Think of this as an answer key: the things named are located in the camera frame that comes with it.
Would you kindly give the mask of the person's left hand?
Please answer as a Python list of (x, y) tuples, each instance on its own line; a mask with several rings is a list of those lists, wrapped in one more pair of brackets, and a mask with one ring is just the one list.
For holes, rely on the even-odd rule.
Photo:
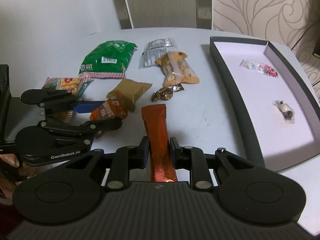
[(1, 198), (12, 198), (17, 183), (35, 175), (37, 168), (20, 163), (14, 154), (1, 154)]

